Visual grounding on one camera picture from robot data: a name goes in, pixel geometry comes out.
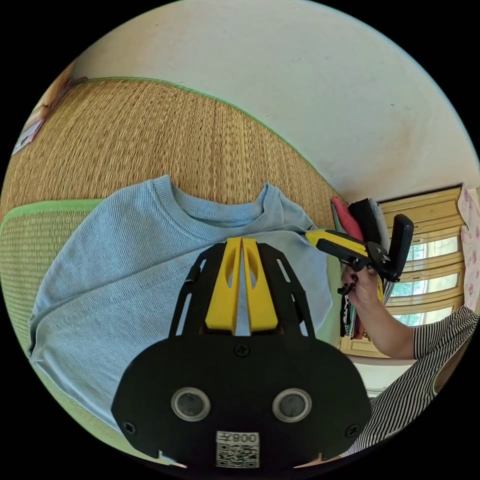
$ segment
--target yellow gripper fingers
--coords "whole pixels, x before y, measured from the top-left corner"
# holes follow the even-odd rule
[[[206,326],[210,330],[229,331],[232,335],[235,335],[239,304],[241,254],[242,238],[229,238],[226,241],[223,259],[205,318]]]
[[[278,319],[257,248],[257,241],[254,238],[243,238],[242,250],[250,333],[274,330],[277,328]],[[255,286],[252,285],[250,272],[255,277]]]

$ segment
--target green fabric trim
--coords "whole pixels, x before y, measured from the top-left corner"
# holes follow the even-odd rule
[[[242,108],[240,108],[236,105],[233,105],[233,103],[230,103],[229,101],[222,100],[221,98],[218,98],[218,97],[213,96],[213,95],[209,95],[208,93],[202,93],[201,91],[194,90],[193,88],[188,88],[188,87],[180,85],[178,83],[174,83],[174,82],[167,81],[167,80],[160,80],[160,79],[157,79],[157,78],[144,78],[144,77],[132,77],[132,76],[106,76],[106,77],[101,77],[101,78],[80,79],[80,80],[78,80],[77,85],[82,84],[82,83],[89,83],[89,82],[103,82],[105,80],[130,80],[130,81],[133,81],[133,82],[135,82],[135,81],[137,81],[137,82],[156,82],[158,84],[166,84],[166,85],[170,85],[171,87],[176,87],[180,90],[184,90],[185,92],[191,92],[193,94],[200,95],[201,97],[207,97],[208,99],[216,100],[217,102],[220,102],[224,105],[228,105],[229,107],[232,107],[233,109],[238,110],[239,112],[242,112],[247,117],[250,117],[252,120],[254,120],[258,124],[262,125],[268,131],[270,131],[274,135],[276,135],[279,139],[283,140],[290,148],[295,150],[295,152],[317,172],[317,174],[322,178],[322,180],[325,183],[330,185],[330,183],[327,180],[325,180],[325,177],[321,173],[319,173],[319,171],[289,141],[285,140],[284,137],[279,135],[276,131],[272,130],[268,125],[265,125],[265,123],[260,121],[258,118],[255,118],[252,114],[248,113],[247,111],[243,110]]]
[[[17,206],[8,211],[0,225],[0,234],[6,223],[14,218],[24,215],[42,214],[45,212],[90,212],[98,204],[103,202],[103,198],[87,198],[76,200],[45,200],[27,205]]]

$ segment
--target window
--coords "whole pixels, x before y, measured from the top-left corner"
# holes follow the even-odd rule
[[[441,308],[440,310],[425,311],[421,313],[408,313],[405,315],[393,315],[399,322],[407,327],[417,327],[419,325],[434,324],[448,317],[453,311],[453,307]]]

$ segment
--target black and white striped sleeve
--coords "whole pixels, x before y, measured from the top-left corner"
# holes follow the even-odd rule
[[[462,306],[441,321],[412,327],[414,358],[419,360],[425,357],[465,330],[469,330],[471,334],[477,322],[477,315],[466,306]]]

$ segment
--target white wall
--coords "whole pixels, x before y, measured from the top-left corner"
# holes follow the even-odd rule
[[[404,374],[412,365],[380,366],[354,363],[367,390],[383,390]]]
[[[466,182],[471,141],[432,79],[376,30],[304,0],[183,0],[96,42],[79,78],[160,79],[247,111],[352,202]]]

